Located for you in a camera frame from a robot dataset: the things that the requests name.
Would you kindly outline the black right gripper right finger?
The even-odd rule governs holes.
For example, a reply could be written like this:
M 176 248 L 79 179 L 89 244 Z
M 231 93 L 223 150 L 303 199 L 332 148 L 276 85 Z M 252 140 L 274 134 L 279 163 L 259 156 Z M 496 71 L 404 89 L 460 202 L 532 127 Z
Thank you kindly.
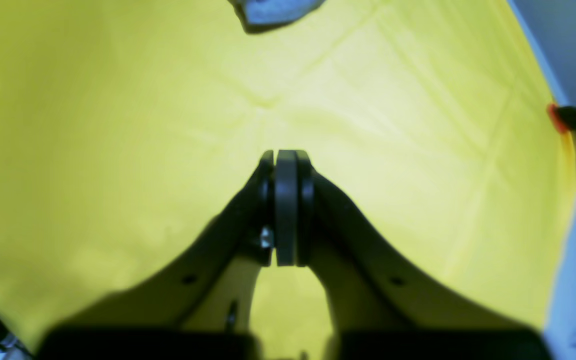
M 303 150 L 274 167 L 279 266 L 311 269 L 333 322 L 329 360 L 551 360 L 542 336 L 407 259 Z

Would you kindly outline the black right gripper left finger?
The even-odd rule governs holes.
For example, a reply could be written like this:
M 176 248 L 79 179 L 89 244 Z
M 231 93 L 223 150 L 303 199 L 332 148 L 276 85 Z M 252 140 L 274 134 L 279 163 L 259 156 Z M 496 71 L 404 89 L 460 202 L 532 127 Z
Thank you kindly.
M 260 360 L 249 330 L 260 270 L 270 264 L 274 153 L 190 247 L 135 287 L 55 326 L 39 360 Z

